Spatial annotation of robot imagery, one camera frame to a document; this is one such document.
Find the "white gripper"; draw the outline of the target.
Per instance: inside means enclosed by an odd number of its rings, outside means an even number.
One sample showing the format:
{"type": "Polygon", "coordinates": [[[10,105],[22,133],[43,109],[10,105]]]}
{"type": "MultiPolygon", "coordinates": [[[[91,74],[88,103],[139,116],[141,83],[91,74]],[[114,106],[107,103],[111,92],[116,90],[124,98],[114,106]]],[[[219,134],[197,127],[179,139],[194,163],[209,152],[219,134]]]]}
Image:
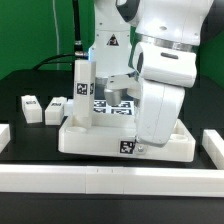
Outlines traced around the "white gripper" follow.
{"type": "Polygon", "coordinates": [[[178,118],[185,90],[183,87],[143,79],[136,118],[138,154],[146,153],[144,144],[163,147],[178,118]]]}

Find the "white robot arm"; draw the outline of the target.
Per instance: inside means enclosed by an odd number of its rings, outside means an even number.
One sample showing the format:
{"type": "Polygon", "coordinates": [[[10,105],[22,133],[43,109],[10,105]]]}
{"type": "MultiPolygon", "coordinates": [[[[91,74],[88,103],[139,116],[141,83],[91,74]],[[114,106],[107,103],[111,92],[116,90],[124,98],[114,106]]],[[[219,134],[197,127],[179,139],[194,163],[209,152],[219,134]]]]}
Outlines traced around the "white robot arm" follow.
{"type": "Polygon", "coordinates": [[[168,143],[196,79],[196,50],[214,1],[93,0],[96,81],[108,104],[118,104],[125,89],[137,106],[133,117],[94,115],[86,138],[92,154],[132,154],[168,143]]]}

